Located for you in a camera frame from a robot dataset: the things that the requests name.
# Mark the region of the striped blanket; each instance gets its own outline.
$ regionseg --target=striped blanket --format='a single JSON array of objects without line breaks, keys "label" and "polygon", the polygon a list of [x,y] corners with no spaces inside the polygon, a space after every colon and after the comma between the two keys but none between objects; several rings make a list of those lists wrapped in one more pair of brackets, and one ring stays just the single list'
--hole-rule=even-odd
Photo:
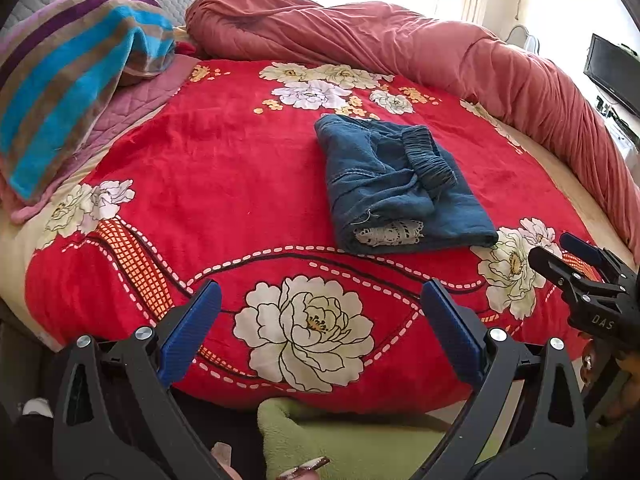
[{"label": "striped blanket", "polygon": [[57,0],[0,44],[0,173],[37,202],[118,85],[163,72],[171,21],[155,0]]}]

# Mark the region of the television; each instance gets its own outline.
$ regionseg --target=television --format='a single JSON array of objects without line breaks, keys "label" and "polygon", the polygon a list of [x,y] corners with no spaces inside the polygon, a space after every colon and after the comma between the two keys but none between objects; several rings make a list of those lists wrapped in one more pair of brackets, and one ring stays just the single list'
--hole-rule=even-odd
[{"label": "television", "polygon": [[640,117],[640,60],[594,34],[584,73]]}]

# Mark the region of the blue denim garment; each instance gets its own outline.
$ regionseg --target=blue denim garment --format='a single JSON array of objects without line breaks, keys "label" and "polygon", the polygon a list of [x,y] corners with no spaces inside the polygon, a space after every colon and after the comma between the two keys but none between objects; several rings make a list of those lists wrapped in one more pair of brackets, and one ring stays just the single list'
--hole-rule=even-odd
[{"label": "blue denim garment", "polygon": [[[406,253],[491,247],[498,241],[453,156],[426,126],[325,115],[315,128],[326,154],[335,237],[345,251]],[[402,230],[406,221],[423,224],[414,243],[372,246],[354,233],[391,222]]]}]

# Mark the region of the white lace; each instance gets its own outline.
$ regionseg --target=white lace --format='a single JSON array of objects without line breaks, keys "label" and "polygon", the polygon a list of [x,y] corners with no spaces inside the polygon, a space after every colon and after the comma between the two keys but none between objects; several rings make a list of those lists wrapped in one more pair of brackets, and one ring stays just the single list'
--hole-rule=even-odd
[{"label": "white lace", "polygon": [[353,234],[361,244],[370,247],[411,245],[420,241],[423,227],[418,220],[396,220],[381,227],[358,229]]}]

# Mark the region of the silver screw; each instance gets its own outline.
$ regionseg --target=silver screw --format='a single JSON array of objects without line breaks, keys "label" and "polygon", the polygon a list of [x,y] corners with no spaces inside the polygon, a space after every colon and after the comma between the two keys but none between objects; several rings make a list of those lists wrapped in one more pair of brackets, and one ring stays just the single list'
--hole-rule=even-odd
[{"label": "silver screw", "polygon": [[153,334],[153,330],[149,326],[141,326],[136,330],[136,339],[140,339],[140,341],[144,341],[145,339],[149,339]]},{"label": "silver screw", "polygon": [[562,350],[564,348],[564,341],[562,341],[562,339],[560,339],[559,337],[552,337],[549,343],[556,350]]},{"label": "silver screw", "polygon": [[78,345],[78,348],[84,348],[85,346],[87,346],[89,343],[91,342],[91,336],[88,335],[81,335],[78,338],[78,341],[76,341],[76,345]]},{"label": "silver screw", "polygon": [[489,330],[489,336],[494,341],[506,341],[507,333],[501,328],[492,328]]}]

